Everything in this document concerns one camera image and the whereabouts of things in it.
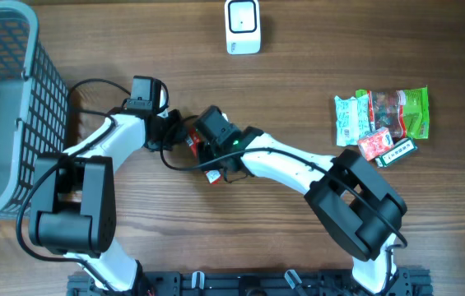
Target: white label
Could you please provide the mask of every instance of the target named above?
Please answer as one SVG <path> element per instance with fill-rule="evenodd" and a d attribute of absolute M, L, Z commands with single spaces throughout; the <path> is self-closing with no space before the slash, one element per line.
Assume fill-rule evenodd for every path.
<path fill-rule="evenodd" d="M 193 141 L 192 141 L 192 137 L 190 135 L 188 135 L 186 137 L 186 142 L 188 143 L 188 146 L 192 147 Z"/>
<path fill-rule="evenodd" d="M 218 178 L 221 177 L 221 173 L 214 169 L 205 173 L 209 183 L 214 183 Z"/>
<path fill-rule="evenodd" d="M 344 137 L 346 138 L 346 140 L 351 139 L 351 131 L 349 130 L 349 128 L 344 128 Z"/>
<path fill-rule="evenodd" d="M 397 158 L 405 155 L 409 151 L 413 150 L 413 144 L 411 141 L 406 141 L 406 143 L 401 144 L 400 146 L 397 146 L 393 148 L 393 150 L 389 151 L 385 155 L 382 156 L 384 159 L 384 162 L 386 164 L 390 164 L 392 161 L 396 160 Z"/>

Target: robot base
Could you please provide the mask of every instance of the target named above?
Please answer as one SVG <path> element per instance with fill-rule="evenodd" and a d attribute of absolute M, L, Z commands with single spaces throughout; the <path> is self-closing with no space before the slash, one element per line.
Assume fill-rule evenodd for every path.
<path fill-rule="evenodd" d="M 298 272 L 301 287 L 308 296 L 369 295 L 351 277 L 351 270 Z M 193 275 L 179 272 L 147 272 L 155 296 L 296 296 L 284 273 L 208 273 L 204 289 L 192 288 Z M 384 296 L 431 296 L 430 271 L 398 268 L 391 289 Z M 67 296 L 101 296 L 109 292 L 96 288 L 86 273 L 69 276 Z"/>

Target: white plastic object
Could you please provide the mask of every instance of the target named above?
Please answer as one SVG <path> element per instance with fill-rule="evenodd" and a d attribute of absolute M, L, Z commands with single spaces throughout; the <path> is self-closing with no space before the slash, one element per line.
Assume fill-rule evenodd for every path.
<path fill-rule="evenodd" d="M 127 291 L 133 287 L 135 276 L 137 275 L 137 262 L 126 254 L 117 239 L 114 238 L 106 252 L 99 258 L 91 258 L 86 254 L 68 252 L 66 258 L 78 258 L 85 260 L 102 275 L 109 286 L 115 291 Z M 107 289 L 88 270 L 85 270 L 93 279 L 95 285 L 100 289 Z"/>
<path fill-rule="evenodd" d="M 166 94 L 165 88 L 161 87 L 160 89 L 160 99 L 159 99 L 159 108 L 164 106 L 166 104 L 166 96 L 170 96 L 170 94 Z M 157 114 L 157 116 L 162 117 L 162 118 L 167 118 L 168 117 L 168 108 L 165 109 L 165 111 Z"/>
<path fill-rule="evenodd" d="M 395 243 L 395 234 L 391 234 L 386 242 L 380 248 L 379 256 L 373 261 L 360 261 L 353 257 L 353 278 L 364 288 L 373 294 L 382 291 L 386 282 L 388 272 L 388 254 L 386 248 Z M 397 271 L 395 263 L 391 262 L 391 274 Z"/>
<path fill-rule="evenodd" d="M 114 172 L 116 172 L 120 165 L 135 150 L 142 148 L 146 140 L 146 129 L 144 127 L 144 120 L 134 115 L 115 114 L 112 117 L 115 119 L 117 125 L 115 129 L 91 150 L 82 153 L 78 157 L 109 156 L 113 159 Z M 80 144 L 67 148 L 64 153 L 71 154 L 81 149 L 106 131 L 110 124 L 111 120 L 107 118 L 104 124 L 93 132 L 91 136 L 87 137 Z"/>
<path fill-rule="evenodd" d="M 262 34 L 258 0 L 227 0 L 225 28 L 228 53 L 259 52 L 262 47 Z"/>
<path fill-rule="evenodd" d="M 331 160 L 334 158 L 331 155 L 316 155 L 281 144 L 267 133 L 257 136 L 246 149 L 261 147 L 287 151 L 304 160 L 316 163 L 316 165 L 326 171 L 329 171 L 332 167 Z M 241 160 L 250 173 L 256 177 L 270 178 L 302 194 L 305 194 L 309 190 L 311 182 L 319 181 L 323 177 L 323 173 L 320 173 L 318 170 L 311 169 L 311 167 L 298 160 L 276 152 L 260 151 L 245 153 L 241 157 Z"/>

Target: plastic wrapper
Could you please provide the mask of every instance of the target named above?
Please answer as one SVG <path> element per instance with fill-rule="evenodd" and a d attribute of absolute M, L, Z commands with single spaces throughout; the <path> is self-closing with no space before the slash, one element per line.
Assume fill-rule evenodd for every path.
<path fill-rule="evenodd" d="M 427 139 L 430 129 L 428 88 L 377 92 L 357 90 L 368 95 L 371 131 L 387 127 L 392 137 Z"/>
<path fill-rule="evenodd" d="M 334 98 L 337 109 L 337 145 L 356 145 L 358 139 L 370 134 L 368 117 L 368 95 L 358 99 Z"/>
<path fill-rule="evenodd" d="M 367 160 L 372 160 L 393 148 L 393 139 L 388 129 L 381 127 L 374 133 L 358 140 L 358 148 Z"/>

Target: wood grain surface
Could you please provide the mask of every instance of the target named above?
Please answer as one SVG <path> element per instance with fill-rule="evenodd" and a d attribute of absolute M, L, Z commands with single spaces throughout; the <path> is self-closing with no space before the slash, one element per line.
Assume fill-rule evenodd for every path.
<path fill-rule="evenodd" d="M 35 7 L 40 39 L 62 77 L 131 87 L 160 78 L 172 108 L 216 104 L 239 127 L 260 127 L 302 150 L 338 155 L 333 97 L 359 88 L 430 90 L 430 139 L 381 169 L 405 199 L 400 266 L 431 270 L 435 295 L 465 295 L 465 2 L 262 1 L 262 52 L 226 52 L 221 2 Z M 107 111 L 125 95 L 92 84 L 75 104 Z M 99 126 L 80 117 L 72 139 Z M 185 147 L 168 154 L 194 159 Z M 350 268 L 304 198 L 273 181 L 211 186 L 200 172 L 168 170 L 134 153 L 115 175 L 116 236 L 145 271 Z M 0 294 L 63 295 L 73 264 L 28 257 L 14 223 L 0 222 Z"/>

